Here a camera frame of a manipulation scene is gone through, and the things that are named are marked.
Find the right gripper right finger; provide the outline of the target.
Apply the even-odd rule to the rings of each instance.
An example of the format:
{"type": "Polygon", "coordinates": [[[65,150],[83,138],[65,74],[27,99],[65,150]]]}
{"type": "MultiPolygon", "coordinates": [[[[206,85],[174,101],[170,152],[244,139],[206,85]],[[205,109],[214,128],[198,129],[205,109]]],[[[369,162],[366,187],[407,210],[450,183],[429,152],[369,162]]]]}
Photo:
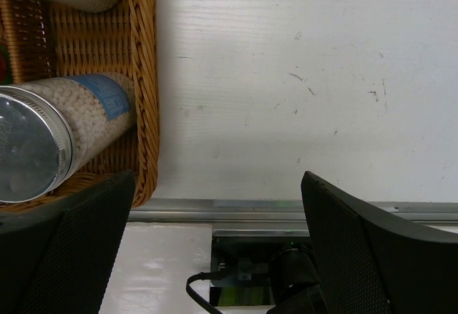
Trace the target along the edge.
{"type": "Polygon", "coordinates": [[[457,312],[457,234],[398,217],[309,171],[301,194],[328,312],[457,312]]]}

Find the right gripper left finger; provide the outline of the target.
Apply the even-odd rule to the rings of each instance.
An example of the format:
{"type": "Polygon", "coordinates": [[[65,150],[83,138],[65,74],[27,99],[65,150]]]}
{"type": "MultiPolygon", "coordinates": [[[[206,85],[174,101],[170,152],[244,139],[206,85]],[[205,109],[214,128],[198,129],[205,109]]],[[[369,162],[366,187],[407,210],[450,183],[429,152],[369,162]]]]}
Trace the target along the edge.
{"type": "Polygon", "coordinates": [[[135,195],[130,171],[1,216],[2,313],[98,313],[135,195]]]}

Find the silver top white can front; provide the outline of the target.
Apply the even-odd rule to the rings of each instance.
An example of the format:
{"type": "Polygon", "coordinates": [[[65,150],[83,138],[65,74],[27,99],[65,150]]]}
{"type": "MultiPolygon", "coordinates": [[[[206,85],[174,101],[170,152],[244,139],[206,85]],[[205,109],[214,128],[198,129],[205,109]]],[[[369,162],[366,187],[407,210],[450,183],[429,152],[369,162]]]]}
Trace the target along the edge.
{"type": "Polygon", "coordinates": [[[1,202],[51,192],[135,122],[134,82],[116,72],[1,86],[1,202]]]}

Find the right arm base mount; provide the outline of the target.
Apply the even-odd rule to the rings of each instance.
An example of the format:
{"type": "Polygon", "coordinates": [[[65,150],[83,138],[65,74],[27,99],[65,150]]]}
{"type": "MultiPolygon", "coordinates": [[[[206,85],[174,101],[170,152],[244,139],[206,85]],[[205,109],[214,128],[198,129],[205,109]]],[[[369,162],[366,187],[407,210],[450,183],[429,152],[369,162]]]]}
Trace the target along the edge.
{"type": "Polygon", "coordinates": [[[309,237],[215,237],[210,271],[187,279],[207,313],[266,306],[269,313],[327,313],[309,237]]]}

